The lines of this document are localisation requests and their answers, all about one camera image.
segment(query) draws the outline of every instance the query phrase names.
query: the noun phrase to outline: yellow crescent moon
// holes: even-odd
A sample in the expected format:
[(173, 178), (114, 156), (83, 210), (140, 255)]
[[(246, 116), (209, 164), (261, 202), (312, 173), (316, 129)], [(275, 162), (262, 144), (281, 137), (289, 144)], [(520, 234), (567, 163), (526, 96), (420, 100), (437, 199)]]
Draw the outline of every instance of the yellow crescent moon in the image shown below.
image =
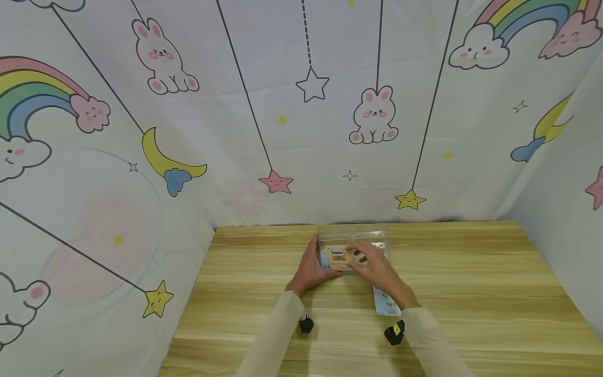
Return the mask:
[(561, 131), (563, 131), (565, 126), (567, 126), (573, 117), (569, 118), (564, 124), (555, 125), (555, 122), (563, 112), (563, 109), (565, 109), (565, 106), (568, 104), (569, 100), (572, 99), (572, 95), (573, 93), (565, 97), (542, 117), (540, 122), (538, 122), (536, 125), (536, 129), (534, 130), (534, 140), (545, 136), (545, 143), (548, 143), (549, 141), (555, 140), (555, 138), (559, 136)]
[(207, 171), (207, 164), (190, 166), (167, 158), (161, 153), (155, 141), (155, 127), (149, 128), (142, 136), (142, 150), (153, 169), (163, 177), (166, 171), (177, 168), (187, 171), (191, 177), (201, 177)]

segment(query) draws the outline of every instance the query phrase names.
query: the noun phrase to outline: blue cloud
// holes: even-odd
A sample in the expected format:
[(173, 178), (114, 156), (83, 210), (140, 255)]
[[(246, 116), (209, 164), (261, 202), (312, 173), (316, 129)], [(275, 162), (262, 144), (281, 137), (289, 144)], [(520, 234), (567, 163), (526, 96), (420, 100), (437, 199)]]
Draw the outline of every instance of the blue cloud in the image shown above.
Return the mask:
[(177, 168), (167, 170), (164, 173), (163, 178), (168, 184), (168, 193), (173, 197), (182, 191), (182, 186), (184, 186), (185, 182), (188, 182), (192, 179), (189, 172)]
[(511, 158), (517, 162), (528, 162), (534, 155), (534, 152), (545, 143), (545, 139), (546, 137), (543, 136), (532, 140), (528, 145), (515, 148), (513, 152), (511, 152)]

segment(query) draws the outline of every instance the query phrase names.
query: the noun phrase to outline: white star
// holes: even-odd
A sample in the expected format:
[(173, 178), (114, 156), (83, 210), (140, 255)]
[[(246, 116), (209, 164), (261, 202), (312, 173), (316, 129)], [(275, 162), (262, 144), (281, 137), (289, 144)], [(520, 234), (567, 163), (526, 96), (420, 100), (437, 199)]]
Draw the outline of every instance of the white star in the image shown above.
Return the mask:
[(329, 82), (329, 77), (318, 77), (314, 72), (314, 68), (310, 67), (308, 76), (303, 81), (295, 83), (298, 88), (303, 90), (303, 101), (308, 102), (314, 97), (324, 99), (324, 86)]
[(513, 109), (515, 110), (515, 114), (519, 113), (519, 110), (521, 109), (525, 109), (528, 105), (524, 104), (523, 101), (517, 105), (516, 107), (513, 107)]
[(344, 175), (343, 177), (344, 177), (344, 178), (348, 178), (348, 179), (350, 180), (350, 182), (351, 182), (351, 181), (352, 181), (352, 178), (355, 178), (355, 177), (357, 177), (357, 176), (355, 176), (354, 174), (352, 174), (352, 171), (351, 171), (351, 170), (349, 170), (349, 171), (347, 172), (347, 174), (346, 174), (346, 175)]

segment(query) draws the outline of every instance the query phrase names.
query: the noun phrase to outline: person's right hand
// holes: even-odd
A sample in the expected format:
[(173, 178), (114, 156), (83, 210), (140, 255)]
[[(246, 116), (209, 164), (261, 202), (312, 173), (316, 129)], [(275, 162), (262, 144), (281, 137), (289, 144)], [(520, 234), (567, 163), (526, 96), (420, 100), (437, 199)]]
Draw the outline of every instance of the person's right hand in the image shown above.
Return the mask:
[(381, 250), (363, 241), (349, 244), (346, 250), (356, 250), (355, 255), (364, 254), (367, 260), (366, 267), (353, 262), (349, 262), (347, 266), (364, 280), (387, 293), (400, 309), (420, 307), (411, 287), (404, 283)]

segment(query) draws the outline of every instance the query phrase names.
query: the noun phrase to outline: person's left hand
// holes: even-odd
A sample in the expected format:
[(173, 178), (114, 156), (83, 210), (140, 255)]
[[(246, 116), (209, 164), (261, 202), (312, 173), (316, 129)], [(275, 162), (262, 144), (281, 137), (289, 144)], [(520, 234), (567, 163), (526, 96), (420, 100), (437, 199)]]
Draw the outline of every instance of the person's left hand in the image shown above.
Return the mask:
[(314, 237), (310, 240), (306, 251), (301, 256), (300, 266), (295, 273), (295, 276), (289, 284), (285, 287), (285, 291), (293, 291), (299, 297), (302, 294), (318, 285), (325, 280), (333, 279), (335, 277), (342, 276), (339, 271), (325, 270), (318, 261), (318, 254), (320, 249), (318, 247), (318, 234), (315, 233)]

